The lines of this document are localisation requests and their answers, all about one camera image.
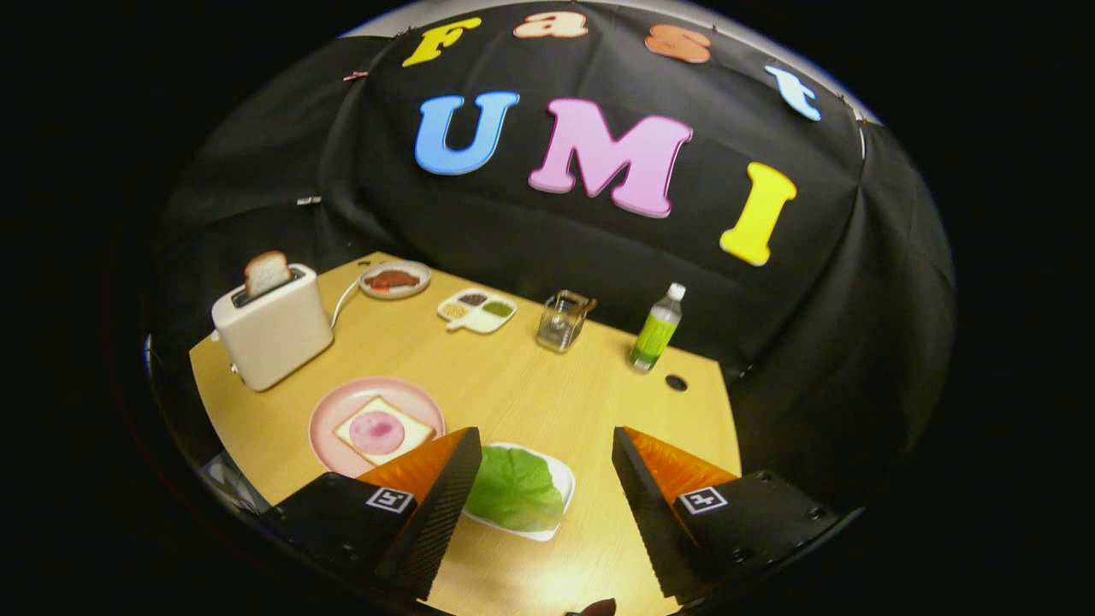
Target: black fabric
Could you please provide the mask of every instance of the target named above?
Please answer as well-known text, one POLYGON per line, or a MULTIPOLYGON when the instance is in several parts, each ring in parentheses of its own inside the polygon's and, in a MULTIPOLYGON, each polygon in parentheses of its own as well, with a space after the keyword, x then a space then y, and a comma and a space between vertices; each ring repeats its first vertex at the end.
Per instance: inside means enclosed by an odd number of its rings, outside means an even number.
POLYGON ((822 113, 821 121, 804 118, 764 71, 775 62, 718 33, 710 34, 706 63, 648 51, 654 24, 695 28, 657 13, 542 2, 472 15, 483 23, 412 67, 402 61, 439 24, 391 40, 333 42, 210 138, 169 204, 155 257, 153 345, 174 367, 164 374, 185 391, 177 430, 208 423, 186 353, 210 333, 212 302, 265 249, 319 271, 385 249, 534 301, 573 288, 599 299, 596 321, 636 333, 650 303, 679 281, 688 293, 672 345, 719 362, 744 470, 775 470, 831 507, 858 504, 922 432, 954 335, 946 237, 894 136, 857 123, 803 75, 822 113), (512 36, 528 15, 549 10, 581 12, 589 33, 512 36), (351 70, 370 74, 342 81, 351 70), (460 149, 479 121, 475 96, 494 90, 521 98, 492 159, 456 176, 419 167, 420 104, 464 97, 448 132, 460 149), (693 128, 673 167, 667 218, 613 205, 622 173, 592 198, 574 164, 569 193, 529 186, 556 97, 596 102, 615 138, 647 115, 693 128), (798 189, 763 266, 718 245, 746 202, 750 161, 798 189), (310 195, 322 200, 298 204, 310 195))
POLYGON ((775 469, 843 508, 914 448, 955 335, 955 272, 931 195, 888 129, 863 128, 866 165, 840 245, 729 391, 742 470, 775 469))

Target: table hole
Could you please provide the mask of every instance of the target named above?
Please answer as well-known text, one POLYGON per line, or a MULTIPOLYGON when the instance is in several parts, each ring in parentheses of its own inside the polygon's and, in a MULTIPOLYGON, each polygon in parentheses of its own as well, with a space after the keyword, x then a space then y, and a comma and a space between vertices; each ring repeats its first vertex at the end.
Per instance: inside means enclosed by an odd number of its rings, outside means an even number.
POLYGON ((683 379, 675 374, 667 376, 666 383, 669 385, 669 387, 676 390, 677 392, 684 392, 685 390, 688 390, 688 382, 685 382, 683 379))

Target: toast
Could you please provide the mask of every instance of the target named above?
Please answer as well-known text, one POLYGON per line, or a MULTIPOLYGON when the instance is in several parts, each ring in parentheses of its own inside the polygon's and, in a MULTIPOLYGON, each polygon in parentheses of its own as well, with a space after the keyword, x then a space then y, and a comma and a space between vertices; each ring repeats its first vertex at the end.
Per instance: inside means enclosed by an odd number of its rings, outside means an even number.
POLYGON ((433 428, 400 411, 395 407, 389 405, 383 398, 378 396, 372 400, 369 400, 367 405, 358 409, 354 415, 346 418, 346 421, 339 425, 338 428, 335 429, 334 433, 338 440, 345 443, 347 448, 354 450, 357 455, 377 466, 380 466, 429 441, 434 438, 436 432, 433 428), (350 427, 354 423, 354 420, 362 415, 374 411, 387 414, 392 420, 399 422, 402 427, 402 441, 399 442, 394 450, 384 454, 369 453, 357 448, 354 444, 354 437, 350 433, 350 427))
POLYGON ((262 294, 267 290, 289 281, 292 274, 289 271, 289 263, 285 253, 272 249, 255 256, 243 268, 246 276, 244 287, 249 297, 262 294))

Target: green bottle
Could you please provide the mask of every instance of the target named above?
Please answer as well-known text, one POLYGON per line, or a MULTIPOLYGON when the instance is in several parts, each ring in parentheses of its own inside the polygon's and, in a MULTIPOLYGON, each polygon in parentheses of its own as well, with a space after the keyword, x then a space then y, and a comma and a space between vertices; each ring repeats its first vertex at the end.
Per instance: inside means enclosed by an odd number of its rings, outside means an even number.
POLYGON ((632 368, 641 372, 649 372, 658 358, 669 346, 669 339, 681 323, 681 299, 684 297, 684 284, 669 284, 669 292, 650 307, 646 325, 638 334, 638 340, 631 350, 627 361, 632 368))

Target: letter u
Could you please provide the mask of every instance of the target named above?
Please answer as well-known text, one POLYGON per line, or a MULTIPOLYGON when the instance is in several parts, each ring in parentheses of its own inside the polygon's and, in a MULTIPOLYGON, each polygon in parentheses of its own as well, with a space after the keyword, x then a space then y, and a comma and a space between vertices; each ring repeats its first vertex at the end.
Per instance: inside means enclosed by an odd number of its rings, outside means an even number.
POLYGON ((445 144, 452 112, 464 104, 462 96, 437 96, 422 104, 422 124, 414 146, 418 165, 438 175, 462 175, 486 164, 498 147, 502 123, 506 109, 517 104, 517 92, 486 92, 475 97, 480 107, 480 121, 472 144, 462 150, 450 150, 445 144))

